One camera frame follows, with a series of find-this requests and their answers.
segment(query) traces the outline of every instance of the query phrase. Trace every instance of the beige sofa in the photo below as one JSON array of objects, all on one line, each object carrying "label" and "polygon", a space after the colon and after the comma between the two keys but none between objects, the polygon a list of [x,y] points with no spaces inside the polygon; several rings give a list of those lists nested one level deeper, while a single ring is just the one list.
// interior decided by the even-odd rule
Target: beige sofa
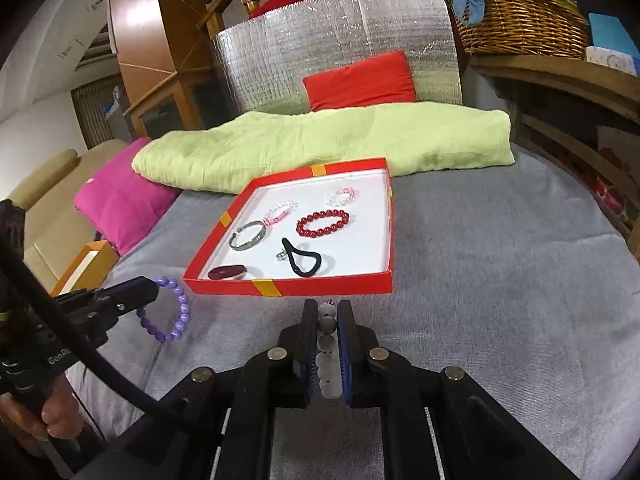
[{"label": "beige sofa", "polygon": [[108,140],[82,156],[65,150],[53,156],[11,192],[9,199],[26,211],[24,262],[50,292],[95,229],[74,207],[82,184],[127,146]]}]

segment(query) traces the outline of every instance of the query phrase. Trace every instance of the purple bead bracelet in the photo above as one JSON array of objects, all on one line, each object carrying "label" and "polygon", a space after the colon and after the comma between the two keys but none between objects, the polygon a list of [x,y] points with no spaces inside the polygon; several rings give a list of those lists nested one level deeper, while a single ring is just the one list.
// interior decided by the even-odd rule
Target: purple bead bracelet
[{"label": "purple bead bracelet", "polygon": [[170,286],[172,291],[176,296],[178,296],[178,301],[180,302],[180,319],[174,323],[174,328],[168,334],[165,334],[161,330],[158,329],[153,323],[149,321],[149,318],[146,316],[146,310],[144,308],[139,308],[136,311],[136,315],[140,318],[140,326],[145,328],[149,335],[152,335],[156,338],[157,341],[161,343],[170,343],[174,339],[180,339],[182,337],[182,332],[187,328],[189,321],[191,319],[190,316],[190,307],[189,307],[189,298],[184,293],[184,290],[180,288],[178,282],[172,278],[168,278],[166,276],[160,276],[154,280],[159,286]]}]

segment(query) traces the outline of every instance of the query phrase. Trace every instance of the yellow box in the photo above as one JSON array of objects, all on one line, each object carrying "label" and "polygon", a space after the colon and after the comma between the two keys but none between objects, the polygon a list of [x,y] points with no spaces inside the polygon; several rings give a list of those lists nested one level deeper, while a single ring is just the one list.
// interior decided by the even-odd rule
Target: yellow box
[{"label": "yellow box", "polygon": [[81,288],[100,287],[117,261],[118,254],[109,242],[89,242],[67,267],[51,295],[58,296]]}]

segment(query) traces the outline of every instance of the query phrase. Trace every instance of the yellow-green blanket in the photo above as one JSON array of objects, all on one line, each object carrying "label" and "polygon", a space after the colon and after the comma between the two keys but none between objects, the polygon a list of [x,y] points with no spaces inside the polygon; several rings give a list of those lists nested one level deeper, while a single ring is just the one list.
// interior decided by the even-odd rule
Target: yellow-green blanket
[{"label": "yellow-green blanket", "polygon": [[217,128],[169,132],[133,169],[182,189],[240,193],[251,179],[384,156],[392,176],[513,164],[507,114],[440,103],[384,104],[283,116],[248,112]]}]

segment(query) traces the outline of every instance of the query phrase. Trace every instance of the wicker basket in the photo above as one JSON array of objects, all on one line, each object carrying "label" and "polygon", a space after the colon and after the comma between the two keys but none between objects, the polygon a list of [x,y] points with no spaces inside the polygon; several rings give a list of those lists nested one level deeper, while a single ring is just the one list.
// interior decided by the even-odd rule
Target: wicker basket
[{"label": "wicker basket", "polygon": [[456,20],[469,54],[534,54],[582,59],[588,23],[558,0],[484,0],[484,20],[475,27]]}]

